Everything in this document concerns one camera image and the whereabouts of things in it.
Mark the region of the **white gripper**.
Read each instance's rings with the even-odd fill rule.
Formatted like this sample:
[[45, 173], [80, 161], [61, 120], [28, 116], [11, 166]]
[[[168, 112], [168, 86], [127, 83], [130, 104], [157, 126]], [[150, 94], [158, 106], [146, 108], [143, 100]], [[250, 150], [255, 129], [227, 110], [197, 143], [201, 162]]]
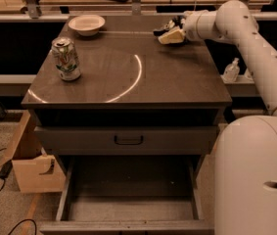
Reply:
[[200, 41], [205, 39], [215, 39], [217, 28], [215, 25], [216, 12], [208, 10], [186, 11], [184, 13], [183, 29], [181, 21], [170, 20], [166, 25], [166, 33], [158, 37], [160, 44], [175, 44], [184, 41], [185, 36], [190, 41]]

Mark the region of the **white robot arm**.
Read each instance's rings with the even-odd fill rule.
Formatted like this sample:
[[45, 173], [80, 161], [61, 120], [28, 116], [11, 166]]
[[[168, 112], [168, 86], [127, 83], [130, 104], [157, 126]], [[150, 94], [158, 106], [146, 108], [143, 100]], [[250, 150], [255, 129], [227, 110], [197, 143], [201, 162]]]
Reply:
[[214, 234], [277, 235], [277, 51], [258, 32], [246, 4], [186, 12], [162, 44], [216, 40], [235, 45], [265, 104], [265, 116], [240, 117], [216, 141]]

